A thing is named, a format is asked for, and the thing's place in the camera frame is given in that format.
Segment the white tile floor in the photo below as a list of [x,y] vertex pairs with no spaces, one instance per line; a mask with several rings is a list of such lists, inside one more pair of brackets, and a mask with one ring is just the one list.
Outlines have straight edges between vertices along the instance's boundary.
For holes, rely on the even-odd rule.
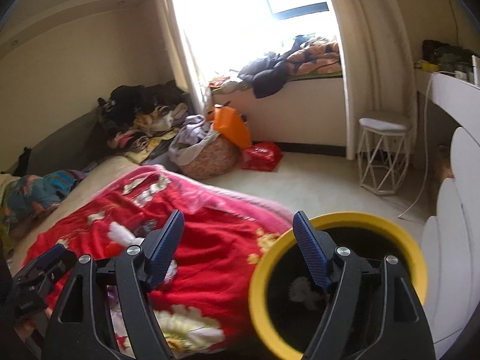
[[398,219],[415,199],[423,173],[409,169],[406,181],[395,196],[377,197],[358,186],[354,161],[315,154],[284,153],[276,171],[256,172],[236,169],[206,183],[271,199],[309,218],[337,211],[370,212],[389,219],[407,230],[417,242],[430,216],[425,194],[419,203]]

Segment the white sheer curtain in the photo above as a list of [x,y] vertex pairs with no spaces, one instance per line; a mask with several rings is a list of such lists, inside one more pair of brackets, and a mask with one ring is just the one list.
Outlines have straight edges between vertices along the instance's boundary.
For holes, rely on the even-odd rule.
[[342,45],[348,159],[357,146],[358,120],[367,111],[395,111],[417,135],[417,90],[407,31],[396,0],[331,0]]
[[155,0],[162,33],[177,86],[188,92],[195,112],[204,114],[212,94],[195,59],[188,34],[182,24],[183,4],[176,0]]

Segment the wicker basket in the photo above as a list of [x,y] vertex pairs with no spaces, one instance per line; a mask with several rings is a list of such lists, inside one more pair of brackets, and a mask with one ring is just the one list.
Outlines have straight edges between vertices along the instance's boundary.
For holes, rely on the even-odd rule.
[[240,158],[239,148],[223,135],[208,144],[188,165],[179,168],[195,180],[208,179],[231,171]]

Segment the stool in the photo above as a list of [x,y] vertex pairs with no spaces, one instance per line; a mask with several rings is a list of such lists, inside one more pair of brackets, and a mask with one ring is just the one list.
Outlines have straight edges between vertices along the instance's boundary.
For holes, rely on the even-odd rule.
[[376,195],[396,193],[410,163],[410,121],[395,112],[373,111],[359,123],[357,160],[360,186]]

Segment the trash can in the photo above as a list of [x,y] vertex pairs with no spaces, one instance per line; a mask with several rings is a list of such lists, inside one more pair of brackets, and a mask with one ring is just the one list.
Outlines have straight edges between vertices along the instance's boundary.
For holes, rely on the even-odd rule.
[[[337,212],[310,220],[337,245],[372,260],[397,256],[408,270],[423,304],[427,267],[415,240],[402,228],[376,215]],[[329,301],[314,285],[293,231],[280,237],[260,259],[250,282],[250,317],[263,344],[282,360],[300,360]]]

